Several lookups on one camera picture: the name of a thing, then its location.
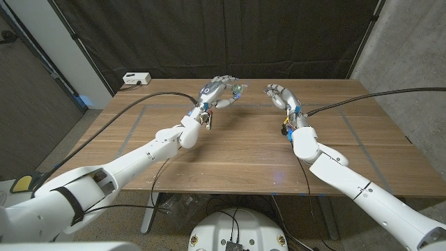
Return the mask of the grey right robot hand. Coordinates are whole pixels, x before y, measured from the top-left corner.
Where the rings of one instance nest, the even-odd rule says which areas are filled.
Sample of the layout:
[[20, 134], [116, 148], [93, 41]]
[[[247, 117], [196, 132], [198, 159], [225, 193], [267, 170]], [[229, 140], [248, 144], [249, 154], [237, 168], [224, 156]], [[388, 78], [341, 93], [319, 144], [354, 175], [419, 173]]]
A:
[[286, 111], [285, 124], [292, 129], [308, 127], [307, 117], [302, 112], [300, 101], [292, 91], [278, 84], [268, 84], [263, 92], [274, 106]]

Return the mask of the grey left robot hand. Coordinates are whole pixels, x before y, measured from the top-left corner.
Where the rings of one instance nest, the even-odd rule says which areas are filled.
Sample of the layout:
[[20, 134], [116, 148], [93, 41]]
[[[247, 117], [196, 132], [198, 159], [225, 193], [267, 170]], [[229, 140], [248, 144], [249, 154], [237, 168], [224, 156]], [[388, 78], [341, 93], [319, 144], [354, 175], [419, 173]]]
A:
[[[243, 92], [247, 90], [246, 84], [234, 84], [237, 82], [236, 77], [230, 75], [215, 76], [209, 83], [207, 83], [199, 92], [197, 99], [199, 108], [206, 112], [211, 107], [217, 109], [228, 107], [237, 101]], [[232, 92], [232, 97], [229, 99], [220, 99], [220, 96], [226, 91]]]

